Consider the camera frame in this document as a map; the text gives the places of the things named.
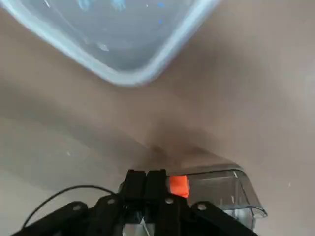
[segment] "orange object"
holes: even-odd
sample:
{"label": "orange object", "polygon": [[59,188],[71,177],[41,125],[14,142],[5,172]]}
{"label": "orange object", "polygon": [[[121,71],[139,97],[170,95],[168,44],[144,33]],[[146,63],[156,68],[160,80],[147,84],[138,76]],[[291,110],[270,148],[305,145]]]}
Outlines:
{"label": "orange object", "polygon": [[189,182],[187,176],[170,176],[169,186],[172,194],[187,198],[189,195]]}

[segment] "black cable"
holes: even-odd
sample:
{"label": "black cable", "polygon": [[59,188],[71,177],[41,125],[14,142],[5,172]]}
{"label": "black cable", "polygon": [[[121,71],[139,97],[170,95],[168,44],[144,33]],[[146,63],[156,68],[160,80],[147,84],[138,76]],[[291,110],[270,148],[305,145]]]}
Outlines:
{"label": "black cable", "polygon": [[32,212],[31,214],[28,215],[28,217],[26,218],[26,220],[24,221],[23,225],[22,225],[22,229],[24,229],[26,227],[26,225],[29,223],[30,219],[45,205],[47,204],[49,201],[51,201],[52,199],[54,199],[55,197],[59,196],[60,194],[62,193],[65,193],[65,192],[68,192],[70,190],[73,190],[73,189],[77,189],[77,188],[94,188],[94,189],[99,189],[99,190],[102,190],[106,193],[109,193],[109,194],[116,194],[114,193],[113,191],[107,189],[107,188],[104,188],[104,187],[101,187],[101,186],[97,186],[97,185],[92,185],[92,184],[84,184],[84,185],[75,185],[75,186],[72,186],[72,187],[68,187],[68,188],[65,188],[63,190],[60,190],[59,192],[55,193],[54,195],[52,195],[51,197],[47,198],[45,201],[43,201],[41,204],[38,205],[38,207],[36,207]]}

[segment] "screw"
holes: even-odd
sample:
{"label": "screw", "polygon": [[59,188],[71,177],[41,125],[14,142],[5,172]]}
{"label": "screw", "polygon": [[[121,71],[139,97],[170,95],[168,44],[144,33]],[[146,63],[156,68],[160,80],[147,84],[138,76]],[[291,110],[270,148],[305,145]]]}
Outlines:
{"label": "screw", "polygon": [[108,204],[113,204],[114,202],[115,202],[115,199],[109,199],[109,200],[107,201]]}
{"label": "screw", "polygon": [[171,199],[171,198],[167,198],[167,199],[165,199],[165,202],[166,202],[167,204],[173,204],[174,200]]}
{"label": "screw", "polygon": [[81,206],[80,205],[76,205],[72,208],[72,210],[80,210],[81,209]]}
{"label": "screw", "polygon": [[205,209],[207,209],[207,207],[204,204],[198,204],[198,209],[199,210],[205,210]]}

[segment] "plastic container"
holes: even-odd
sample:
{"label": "plastic container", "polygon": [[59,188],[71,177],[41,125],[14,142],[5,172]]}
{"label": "plastic container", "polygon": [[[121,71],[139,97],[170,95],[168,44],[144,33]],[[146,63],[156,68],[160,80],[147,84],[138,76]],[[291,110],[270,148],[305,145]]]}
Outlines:
{"label": "plastic container", "polygon": [[219,0],[0,0],[101,78],[132,86],[167,66]]}

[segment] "clear plastic container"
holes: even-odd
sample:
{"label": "clear plastic container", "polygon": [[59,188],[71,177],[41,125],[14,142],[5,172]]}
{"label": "clear plastic container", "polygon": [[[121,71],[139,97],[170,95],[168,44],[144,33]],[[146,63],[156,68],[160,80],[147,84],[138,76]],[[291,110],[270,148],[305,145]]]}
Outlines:
{"label": "clear plastic container", "polygon": [[156,77],[219,0],[0,0],[57,49],[114,84]]}

